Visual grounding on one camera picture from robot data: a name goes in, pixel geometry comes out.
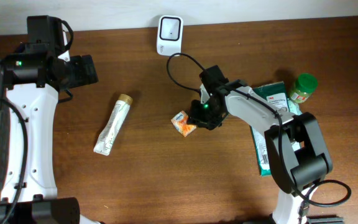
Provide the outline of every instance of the green can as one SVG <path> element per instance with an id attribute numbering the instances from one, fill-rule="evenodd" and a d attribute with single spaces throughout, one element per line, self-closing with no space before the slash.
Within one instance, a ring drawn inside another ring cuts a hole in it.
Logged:
<path id="1" fill-rule="evenodd" d="M 302 73 L 292 85 L 290 99 L 295 103 L 305 102 L 318 86 L 317 79 L 309 73 Z"/>

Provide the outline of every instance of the tan cap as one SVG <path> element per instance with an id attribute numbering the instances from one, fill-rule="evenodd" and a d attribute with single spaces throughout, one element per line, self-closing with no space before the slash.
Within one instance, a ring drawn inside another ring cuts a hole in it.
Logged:
<path id="1" fill-rule="evenodd" d="M 124 101 L 125 103 L 127 103 L 127 104 L 129 104 L 129 105 L 131 105 L 132 102 L 134 101 L 134 100 L 132 99 L 132 97 L 130 97 L 130 96 L 128 96 L 128 95 L 125 95 L 125 94 L 119 95 L 118 100 L 122 100 L 122 101 Z"/>

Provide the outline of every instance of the small packet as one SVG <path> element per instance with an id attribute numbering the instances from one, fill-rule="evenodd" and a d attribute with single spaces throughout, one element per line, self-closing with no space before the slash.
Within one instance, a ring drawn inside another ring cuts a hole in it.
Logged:
<path id="1" fill-rule="evenodd" d="M 174 125 L 174 127 L 184 137 L 189 135 L 192 131 L 194 131 L 197 128 L 197 126 L 195 126 L 193 124 L 187 124 L 188 119 L 189 119 L 189 116 L 184 111 L 181 111 L 180 113 L 176 114 L 171 119 L 171 122 Z"/>

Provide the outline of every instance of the wooden table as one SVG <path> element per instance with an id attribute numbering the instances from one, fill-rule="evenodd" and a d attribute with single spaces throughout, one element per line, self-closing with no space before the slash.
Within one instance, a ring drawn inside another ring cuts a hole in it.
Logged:
<path id="1" fill-rule="evenodd" d="M 76 197 L 81 213 L 106 223 L 216 223 L 269 215 L 278 187 L 260 177 L 247 124 L 228 117 L 214 131 L 184 138 L 170 119 L 196 93 L 167 77 L 166 57 L 156 53 L 157 28 L 75 32 L 71 55 L 90 54 L 99 83 L 73 89 L 58 105 L 53 131 L 53 169 L 58 196 Z M 0 56 L 25 35 L 0 37 Z M 358 223 L 358 17 L 186 26 L 182 51 L 205 67 L 219 65 L 230 80 L 251 86 L 314 74 L 319 87 L 302 111 L 320 124 L 334 162 L 327 178 L 348 183 L 350 201 L 311 207 L 312 215 L 336 214 Z M 175 58 L 172 73 L 198 87 L 200 73 Z M 109 156 L 93 152 L 120 93 L 134 99 Z M 320 202 L 345 190 L 321 187 Z"/>

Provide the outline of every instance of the wood surface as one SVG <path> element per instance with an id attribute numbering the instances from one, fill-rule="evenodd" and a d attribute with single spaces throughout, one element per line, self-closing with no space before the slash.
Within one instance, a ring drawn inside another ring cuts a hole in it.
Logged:
<path id="1" fill-rule="evenodd" d="M 105 223 L 216 223 L 265 217 L 278 187 L 259 175 L 247 124 L 228 117 L 213 131 L 184 138 L 170 119 L 196 93 L 168 78 L 167 57 L 156 52 L 157 29 L 75 32 L 71 55 L 90 54 L 99 83 L 73 89 L 53 124 L 53 171 L 58 196 L 76 197 L 81 213 Z M 25 35 L 0 36 L 0 56 Z M 338 215 L 358 223 L 358 17 L 186 26 L 182 52 L 205 67 L 219 65 L 230 80 L 251 86 L 309 72 L 319 86 L 301 105 L 313 113 L 334 162 L 328 179 L 348 183 L 352 198 L 311 215 Z M 172 74 L 198 87 L 193 62 L 172 61 Z M 109 156 L 93 146 L 121 93 L 134 103 Z M 313 199 L 332 202 L 345 190 L 327 185 Z"/>

